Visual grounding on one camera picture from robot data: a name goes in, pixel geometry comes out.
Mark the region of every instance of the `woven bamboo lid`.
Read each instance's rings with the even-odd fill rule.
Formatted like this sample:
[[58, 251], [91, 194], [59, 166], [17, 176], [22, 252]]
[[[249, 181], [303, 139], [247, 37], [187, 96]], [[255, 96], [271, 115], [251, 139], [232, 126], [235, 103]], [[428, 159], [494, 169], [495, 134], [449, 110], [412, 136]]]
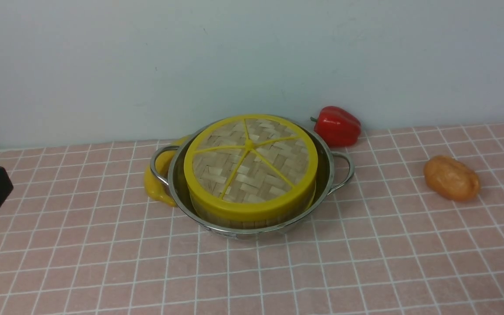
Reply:
[[308, 134], [269, 115], [212, 124], [192, 142], [184, 160], [193, 201], [219, 217], [241, 221], [286, 212], [314, 191], [317, 166]]

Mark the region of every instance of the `yellow lid spoke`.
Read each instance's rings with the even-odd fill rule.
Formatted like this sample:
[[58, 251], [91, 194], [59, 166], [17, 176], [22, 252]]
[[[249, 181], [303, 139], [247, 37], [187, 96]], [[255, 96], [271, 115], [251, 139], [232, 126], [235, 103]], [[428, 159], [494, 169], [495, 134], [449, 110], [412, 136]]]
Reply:
[[264, 164], [266, 164], [272, 171], [274, 171], [279, 177], [281, 177], [289, 186], [294, 187], [294, 184], [287, 178], [285, 175], [283, 175], [276, 167], [274, 167], [270, 161], [268, 161], [260, 152], [256, 150], [252, 150], [254, 154], [256, 154]]
[[238, 172], [238, 168], [240, 168], [240, 165], [242, 165], [242, 162], [244, 162], [244, 158], [248, 155], [248, 152], [250, 152], [250, 151], [249, 150], [245, 150], [242, 153], [242, 156], [240, 157], [240, 160], [238, 160], [238, 163], [236, 163], [236, 167], [234, 167], [234, 170], [232, 170], [231, 175], [227, 179], [227, 182], [224, 184], [223, 192], [220, 193], [219, 199], [221, 199], [221, 200], [223, 199], [224, 194], [227, 192], [228, 187], [231, 185], [232, 180], [236, 176], [236, 172]]
[[263, 146], [263, 145], [268, 145], [272, 144], [274, 142], [280, 142], [280, 141], [287, 141], [287, 140], [294, 140], [294, 139], [300, 139], [299, 136], [292, 136], [292, 137], [283, 137], [283, 138], [277, 138], [277, 139], [270, 139], [266, 140], [264, 142], [260, 142], [256, 145], [256, 147]]
[[224, 150], [224, 149], [244, 149], [244, 146], [213, 146], [206, 149], [196, 150], [192, 152], [192, 154], [200, 154], [204, 152], [216, 151], [216, 150]]
[[250, 135], [248, 134], [248, 127], [246, 126], [246, 119], [242, 120], [242, 125], [244, 125], [244, 135], [246, 136], [246, 139], [250, 139]]

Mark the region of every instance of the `toy vegetable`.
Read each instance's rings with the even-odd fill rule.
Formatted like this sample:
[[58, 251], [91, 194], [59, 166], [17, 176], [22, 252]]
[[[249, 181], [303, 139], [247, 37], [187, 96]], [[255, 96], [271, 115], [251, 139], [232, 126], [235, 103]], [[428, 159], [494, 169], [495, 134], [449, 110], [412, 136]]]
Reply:
[[473, 170], [450, 156], [438, 155], [423, 168], [427, 186], [446, 199], [469, 201], [480, 192], [480, 178]]
[[318, 119], [310, 118], [314, 131], [324, 139], [329, 147], [354, 145], [361, 134], [361, 123], [352, 114], [336, 106], [322, 108]]

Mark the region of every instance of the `pink checkered tablecloth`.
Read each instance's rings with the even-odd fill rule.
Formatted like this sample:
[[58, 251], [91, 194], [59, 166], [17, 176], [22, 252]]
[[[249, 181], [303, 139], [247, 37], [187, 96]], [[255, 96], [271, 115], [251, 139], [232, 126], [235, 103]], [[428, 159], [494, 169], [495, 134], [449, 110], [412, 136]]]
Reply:
[[[143, 171], [165, 143], [0, 152], [14, 182], [0, 314], [504, 315], [504, 123], [370, 131], [348, 149], [354, 181], [259, 243], [148, 199]], [[477, 171], [479, 199], [425, 186], [437, 154]]]

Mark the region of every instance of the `pot rim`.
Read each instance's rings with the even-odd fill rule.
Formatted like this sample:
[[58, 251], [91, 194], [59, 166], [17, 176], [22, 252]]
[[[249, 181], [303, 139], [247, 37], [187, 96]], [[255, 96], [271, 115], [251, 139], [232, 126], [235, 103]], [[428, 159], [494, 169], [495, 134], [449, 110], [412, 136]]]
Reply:
[[328, 164], [329, 164], [328, 174], [329, 175], [328, 175], [328, 181], [326, 183], [326, 187], [324, 187], [324, 190], [322, 191], [320, 197], [317, 200], [314, 200], [314, 202], [312, 202], [312, 205], [308, 209], [304, 210], [302, 213], [298, 214], [297, 216], [288, 219], [285, 222], [282, 222], [282, 223], [279, 223], [276, 225], [272, 225], [270, 227], [262, 227], [259, 229], [233, 229], [230, 227], [222, 227], [220, 225], [210, 223], [210, 222], [198, 217], [198, 215], [196, 215], [194, 212], [190, 211], [190, 209], [187, 209], [187, 207], [184, 205], [182, 200], [180, 200], [180, 198], [178, 197], [178, 194], [176, 193], [176, 189], [174, 186], [173, 174], [175, 173], [174, 172], [174, 166], [176, 165], [175, 162], [176, 162], [176, 160], [181, 158], [180, 154], [182, 153], [182, 151], [184, 151], [184, 149], [186, 147], [188, 147], [192, 141], [194, 141], [194, 138], [196, 138], [196, 136], [198, 136], [198, 134], [200, 134], [202, 131], [204, 131], [206, 128], [208, 128], [212, 124], [215, 124], [215, 123], [221, 121], [222, 119], [217, 120], [211, 124], [208, 124], [207, 126], [201, 128], [200, 130], [196, 131], [194, 134], [189, 136], [188, 139], [186, 139], [184, 141], [184, 143], [182, 143], [180, 145], [180, 147], [176, 150], [176, 153], [172, 157], [172, 161], [170, 161], [170, 166], [168, 167], [167, 180], [168, 180], [168, 191], [170, 192], [170, 196], [172, 196], [172, 198], [176, 202], [176, 206], [178, 206], [178, 208], [180, 208], [182, 210], [182, 212], [184, 212], [184, 214], [186, 214], [187, 216], [192, 218], [194, 221], [196, 221], [197, 223], [202, 225], [202, 227], [205, 227], [206, 229], [208, 229], [210, 231], [216, 231], [221, 234], [230, 233], [230, 234], [235, 234], [235, 235], [255, 235], [257, 233], [266, 233], [266, 232], [270, 232], [270, 231], [276, 231], [276, 230], [282, 229], [284, 227], [288, 227], [289, 225], [292, 225], [292, 224], [302, 220], [304, 217], [306, 217], [310, 213], [312, 213], [312, 211], [314, 211], [314, 209], [316, 209], [316, 207], [318, 207], [318, 205], [320, 205], [320, 203], [322, 203], [322, 201], [324, 201], [326, 196], [328, 196], [328, 194], [330, 194], [330, 189], [332, 189], [332, 184], [334, 182], [334, 177], [336, 175], [336, 166], [334, 165], [334, 156], [332, 154], [332, 151], [330, 151], [330, 148], [328, 147], [328, 145], [326, 145], [326, 142], [324, 142], [324, 140], [322, 140], [322, 138], [318, 134], [316, 134], [314, 131], [311, 131], [311, 130], [305, 128], [302, 124], [296, 122], [295, 120], [288, 119], [288, 118], [285, 118], [282, 116], [278, 116], [278, 117], [286, 119], [286, 120], [290, 121], [291, 123], [296, 124], [298, 127], [302, 128], [309, 136], [316, 139], [316, 141], [318, 141], [320, 146], [324, 149], [326, 159], [328, 160]]

